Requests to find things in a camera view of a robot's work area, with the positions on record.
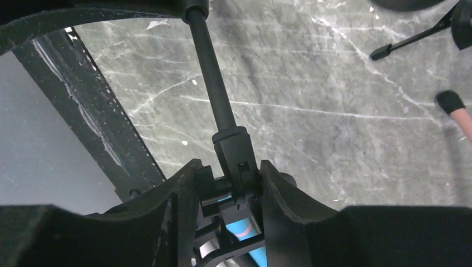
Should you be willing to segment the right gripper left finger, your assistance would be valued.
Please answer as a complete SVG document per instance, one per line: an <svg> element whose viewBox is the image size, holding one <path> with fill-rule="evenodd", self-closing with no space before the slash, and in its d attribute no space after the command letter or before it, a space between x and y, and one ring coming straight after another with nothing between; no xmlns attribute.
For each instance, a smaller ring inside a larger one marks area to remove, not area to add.
<svg viewBox="0 0 472 267"><path fill-rule="evenodd" d="M191 266L199 200L193 159L103 214L53 205L1 207L2 266Z"/></svg>

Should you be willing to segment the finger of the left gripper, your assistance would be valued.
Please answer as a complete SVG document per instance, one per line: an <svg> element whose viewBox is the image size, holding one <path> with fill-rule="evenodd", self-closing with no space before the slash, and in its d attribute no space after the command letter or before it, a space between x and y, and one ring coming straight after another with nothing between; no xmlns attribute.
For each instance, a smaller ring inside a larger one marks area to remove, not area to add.
<svg viewBox="0 0 472 267"><path fill-rule="evenodd" d="M128 18L178 18L183 1L1 1L1 54L70 26Z"/></svg>

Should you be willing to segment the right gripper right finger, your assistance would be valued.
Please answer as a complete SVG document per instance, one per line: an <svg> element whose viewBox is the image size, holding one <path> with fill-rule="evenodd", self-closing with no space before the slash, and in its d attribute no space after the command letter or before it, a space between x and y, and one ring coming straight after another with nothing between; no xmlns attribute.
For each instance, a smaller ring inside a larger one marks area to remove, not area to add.
<svg viewBox="0 0 472 267"><path fill-rule="evenodd" d="M349 206L336 211L261 162L269 266L470 266L471 209Z"/></svg>

